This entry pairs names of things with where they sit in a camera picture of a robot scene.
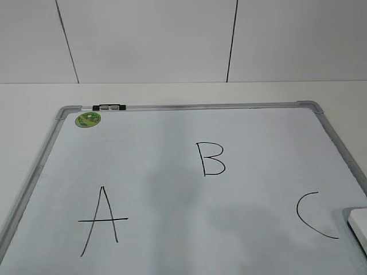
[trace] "green magnet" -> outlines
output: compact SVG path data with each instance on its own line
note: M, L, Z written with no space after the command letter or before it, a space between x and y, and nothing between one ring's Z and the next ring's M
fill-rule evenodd
M80 128L91 128L101 121L101 115L95 112L88 112L78 116L75 124Z

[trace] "white table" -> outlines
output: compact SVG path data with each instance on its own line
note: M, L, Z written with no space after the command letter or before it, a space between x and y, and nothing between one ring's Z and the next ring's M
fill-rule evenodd
M367 81L0 85L0 225L62 106L317 101L367 172Z

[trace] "whiteboard surface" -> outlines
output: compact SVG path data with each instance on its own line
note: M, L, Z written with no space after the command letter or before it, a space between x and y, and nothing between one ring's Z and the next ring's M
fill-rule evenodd
M0 274L365 274L342 218L360 186L308 109L70 114ZM204 177L196 143L224 147ZM203 155L219 153L202 148ZM208 171L220 170L205 160ZM96 222L104 186L115 218ZM298 200L307 227L296 214ZM97 218L110 217L101 198Z

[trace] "white wall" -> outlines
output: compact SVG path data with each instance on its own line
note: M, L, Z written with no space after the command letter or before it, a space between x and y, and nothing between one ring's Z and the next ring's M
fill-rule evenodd
M224 82L236 0L58 0L81 83ZM229 81L367 80L366 0L239 0ZM0 83L75 83L54 0L0 1Z
M75 83L52 0L0 1L0 83Z

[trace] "gray corner cap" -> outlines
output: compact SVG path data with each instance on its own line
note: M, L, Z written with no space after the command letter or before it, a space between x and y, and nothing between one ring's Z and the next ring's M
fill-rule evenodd
M303 101L297 101L297 104L300 107L311 109L314 113L323 113L323 109L316 101L303 100Z
M57 113L56 119L65 119L70 113L78 113L81 111L81 105L63 106Z

